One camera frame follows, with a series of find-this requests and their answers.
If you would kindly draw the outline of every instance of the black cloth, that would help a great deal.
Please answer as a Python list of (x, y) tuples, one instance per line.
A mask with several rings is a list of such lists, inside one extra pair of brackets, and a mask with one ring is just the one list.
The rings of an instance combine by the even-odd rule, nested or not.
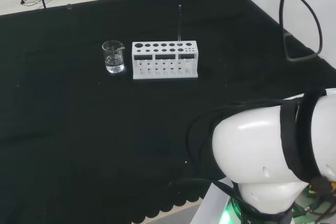
[[(133, 81), (131, 43), (176, 40), (179, 4), (199, 78)], [(138, 223), (197, 200), (208, 185), (167, 187), (222, 176), (209, 146), (201, 174), (186, 154), (195, 116), (336, 86), (320, 58), (286, 62), (278, 24), (250, 0), (102, 0), (1, 16), (0, 28), (0, 223)], [(115, 76), (101, 49), (109, 39), (126, 46)], [(193, 129), (195, 155), (209, 120)]]

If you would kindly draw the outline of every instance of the cable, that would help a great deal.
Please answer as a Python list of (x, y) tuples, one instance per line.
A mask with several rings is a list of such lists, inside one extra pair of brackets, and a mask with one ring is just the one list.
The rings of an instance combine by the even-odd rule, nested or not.
[(318, 196), (314, 202), (312, 204), (310, 204), (307, 208), (299, 208), (300, 211), (294, 212), (293, 213), (293, 218), (298, 218), (301, 216), (304, 216), (306, 214), (311, 213), (312, 211), (315, 211), (316, 209), (318, 209), (323, 203), (325, 202), (325, 200), (322, 200), (320, 196)]
[(286, 56), (286, 59), (290, 62), (297, 62), (297, 61), (305, 61), (305, 60), (310, 60), (312, 58), (315, 58), (316, 56), (318, 56), (318, 54), (320, 54), (320, 52), (322, 51), (322, 47), (323, 47), (323, 38), (322, 38), (322, 29), (321, 29), (321, 25), (320, 22), (315, 14), (315, 12), (313, 11), (313, 9), (310, 7), (310, 5), (305, 1), (305, 0), (301, 0), (304, 5), (308, 8), (308, 10), (310, 11), (310, 13), (313, 15), (314, 20), (316, 22), (317, 25), (317, 29), (319, 31), (319, 37), (320, 37), (320, 46), (317, 52), (313, 53), (312, 55), (308, 55), (308, 56), (304, 56), (304, 57), (300, 57), (300, 58), (290, 58), (288, 55), (288, 50), (287, 50), (287, 46), (286, 46), (286, 42), (285, 42), (285, 29), (284, 29), (284, 21), (283, 21), (283, 11), (284, 11), (284, 4), (285, 4), (285, 0), (280, 0), (280, 7), (279, 7), (279, 25), (280, 25), (280, 29), (281, 29), (281, 42), (282, 42), (282, 47), (284, 49), (284, 53)]
[(319, 217), (316, 219), (316, 221), (314, 222), (314, 224), (319, 224), (320, 220), (322, 220), (323, 218), (325, 218), (330, 211), (334, 208), (334, 206), (336, 206), (336, 199), (334, 199), (330, 205), (330, 207)]
[(205, 178), (183, 178), (175, 181), (176, 184), (182, 184), (182, 183), (190, 183), (190, 182), (196, 182), (196, 183), (213, 183), (215, 186), (217, 186), (220, 190), (225, 192), (228, 196), (238, 201), (241, 206), (243, 206), (245, 209), (248, 209), (251, 212), (259, 214), (260, 211), (256, 209), (255, 207), (251, 206), (249, 203), (245, 202), (240, 196), (236, 194), (234, 189), (229, 187), (228, 185), (219, 182), (217, 180), (211, 180), (211, 179), (205, 179)]

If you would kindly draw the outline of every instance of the white test tube rack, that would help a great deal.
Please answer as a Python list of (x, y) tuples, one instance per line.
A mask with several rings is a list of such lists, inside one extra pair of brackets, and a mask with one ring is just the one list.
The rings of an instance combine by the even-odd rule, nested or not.
[(133, 42), (133, 79), (197, 78), (196, 41)]

